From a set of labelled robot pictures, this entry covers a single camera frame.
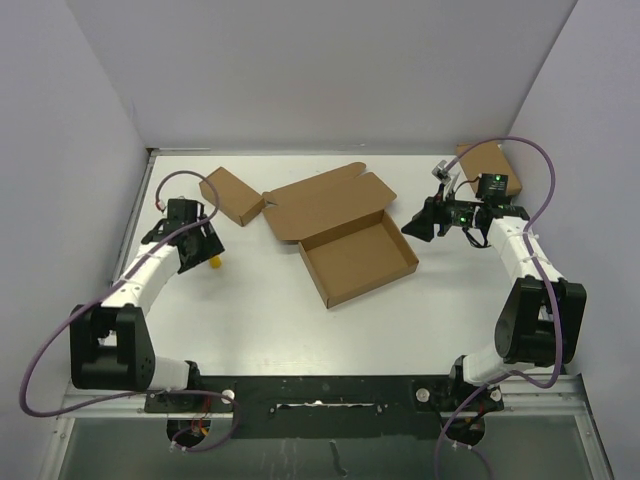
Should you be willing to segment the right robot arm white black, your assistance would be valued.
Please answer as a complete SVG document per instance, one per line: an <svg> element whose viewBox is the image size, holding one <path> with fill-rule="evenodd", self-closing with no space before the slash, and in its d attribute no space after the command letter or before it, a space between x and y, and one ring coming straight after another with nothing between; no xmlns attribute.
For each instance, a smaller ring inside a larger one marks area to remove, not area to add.
<svg viewBox="0 0 640 480"><path fill-rule="evenodd" d="M584 286L568 281L544 254L529 214L507 194L507 176L476 177L473 201L457 199L456 178L445 171L436 176L437 193L402 233L430 242L457 227L472 246L494 249L511 280L492 342L455 361L444 385L446 400L467 408L480 397L481 386L510 376L527 378L535 368L550 369L541 384L550 387L575 355L587 300Z"/></svg>

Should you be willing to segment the small yellow object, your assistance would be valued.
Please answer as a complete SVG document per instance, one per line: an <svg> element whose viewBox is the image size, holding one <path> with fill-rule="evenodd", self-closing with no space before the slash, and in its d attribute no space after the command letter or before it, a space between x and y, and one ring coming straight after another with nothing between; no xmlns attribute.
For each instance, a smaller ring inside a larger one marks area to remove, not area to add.
<svg viewBox="0 0 640 480"><path fill-rule="evenodd" d="M209 259L209 265L212 269L219 269L222 266L222 260L220 256L214 256Z"/></svg>

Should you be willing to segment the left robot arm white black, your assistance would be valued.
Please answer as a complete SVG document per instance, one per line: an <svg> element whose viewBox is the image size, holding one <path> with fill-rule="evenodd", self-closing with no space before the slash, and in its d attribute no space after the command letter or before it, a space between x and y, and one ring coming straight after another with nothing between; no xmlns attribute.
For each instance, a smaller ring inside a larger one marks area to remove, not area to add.
<svg viewBox="0 0 640 480"><path fill-rule="evenodd" d="M192 379L195 365L156 355L146 316L175 275L224 252L204 205L168 201L166 216L143 236L115 291L70 324L71 378L78 389L146 392L167 390L182 411L196 408L203 386Z"/></svg>

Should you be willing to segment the large cardboard box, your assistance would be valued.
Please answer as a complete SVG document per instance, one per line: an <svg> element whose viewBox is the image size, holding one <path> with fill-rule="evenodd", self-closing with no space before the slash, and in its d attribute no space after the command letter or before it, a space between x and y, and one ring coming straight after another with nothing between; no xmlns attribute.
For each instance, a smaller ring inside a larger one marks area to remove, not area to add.
<svg viewBox="0 0 640 480"><path fill-rule="evenodd" d="M396 193L357 161L266 191L274 236L295 243L327 309L414 273L419 260L387 212Z"/></svg>

